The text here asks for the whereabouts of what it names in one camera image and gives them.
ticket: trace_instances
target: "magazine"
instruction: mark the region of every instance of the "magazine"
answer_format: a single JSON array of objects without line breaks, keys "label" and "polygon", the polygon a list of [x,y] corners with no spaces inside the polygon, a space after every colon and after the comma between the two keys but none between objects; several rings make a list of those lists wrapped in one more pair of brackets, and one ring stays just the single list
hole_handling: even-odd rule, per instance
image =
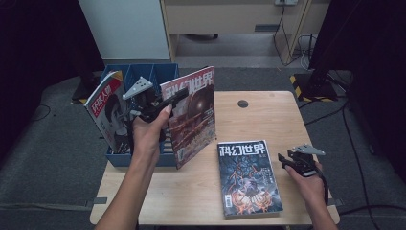
[{"label": "magazine", "polygon": [[113,153],[129,152],[122,71],[109,72],[84,104]]},{"label": "magazine", "polygon": [[162,97],[167,99],[188,88],[189,96],[172,110],[169,132],[180,169],[215,138],[214,67],[203,68],[187,76],[161,84]]},{"label": "magazine", "polygon": [[283,210],[264,140],[220,142],[217,151],[226,218]]}]

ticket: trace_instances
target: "black curtain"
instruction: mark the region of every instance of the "black curtain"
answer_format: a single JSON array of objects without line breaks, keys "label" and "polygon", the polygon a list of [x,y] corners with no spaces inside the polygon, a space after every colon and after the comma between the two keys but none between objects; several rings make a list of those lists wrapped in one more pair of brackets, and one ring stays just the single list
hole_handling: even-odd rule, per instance
[{"label": "black curtain", "polygon": [[46,87],[76,76],[89,78],[104,64],[78,1],[1,1],[0,41],[3,162]]},{"label": "black curtain", "polygon": [[310,68],[351,70],[351,108],[372,153],[406,182],[405,40],[405,1],[331,0]]}]

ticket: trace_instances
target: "magazine title text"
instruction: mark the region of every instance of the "magazine title text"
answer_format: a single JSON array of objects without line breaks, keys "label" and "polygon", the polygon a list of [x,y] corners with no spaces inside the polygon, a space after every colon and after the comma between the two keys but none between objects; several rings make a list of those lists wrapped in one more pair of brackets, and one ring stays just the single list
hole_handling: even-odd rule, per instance
[{"label": "magazine title text", "polygon": [[172,97],[177,91],[188,87],[189,89],[189,94],[192,94],[207,85],[210,85],[213,83],[213,71],[209,71],[206,73],[203,73],[201,75],[195,76],[192,79],[187,79],[185,81],[180,82],[179,84],[175,84],[169,88],[166,89],[166,94],[167,97],[170,98]]},{"label": "magazine title text", "polygon": [[254,155],[266,153],[266,148],[263,143],[241,143],[226,146],[219,146],[220,156],[238,156],[238,155]]},{"label": "magazine title text", "polygon": [[102,112],[108,97],[112,95],[119,87],[121,82],[119,80],[112,80],[98,95],[96,100],[91,104],[93,114],[98,117]]}]

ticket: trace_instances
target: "forearm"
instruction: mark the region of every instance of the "forearm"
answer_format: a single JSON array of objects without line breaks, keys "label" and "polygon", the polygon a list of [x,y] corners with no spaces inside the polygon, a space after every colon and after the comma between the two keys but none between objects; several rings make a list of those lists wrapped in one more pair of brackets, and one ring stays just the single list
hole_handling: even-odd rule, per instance
[{"label": "forearm", "polygon": [[134,229],[154,165],[134,161],[125,174],[122,185],[101,217],[97,229]]},{"label": "forearm", "polygon": [[330,212],[328,211],[327,206],[323,201],[307,203],[306,209],[310,214],[314,230],[338,229],[331,217]]}]

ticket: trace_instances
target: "red magazine cover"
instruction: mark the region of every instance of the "red magazine cover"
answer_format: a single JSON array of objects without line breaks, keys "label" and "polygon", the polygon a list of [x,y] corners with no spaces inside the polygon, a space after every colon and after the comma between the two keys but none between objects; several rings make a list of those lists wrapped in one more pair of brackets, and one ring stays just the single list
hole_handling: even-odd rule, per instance
[{"label": "red magazine cover", "polygon": [[176,168],[180,169],[215,138],[214,67],[206,67],[187,76],[161,84],[167,99],[188,88],[189,96],[172,110],[169,119]]}]

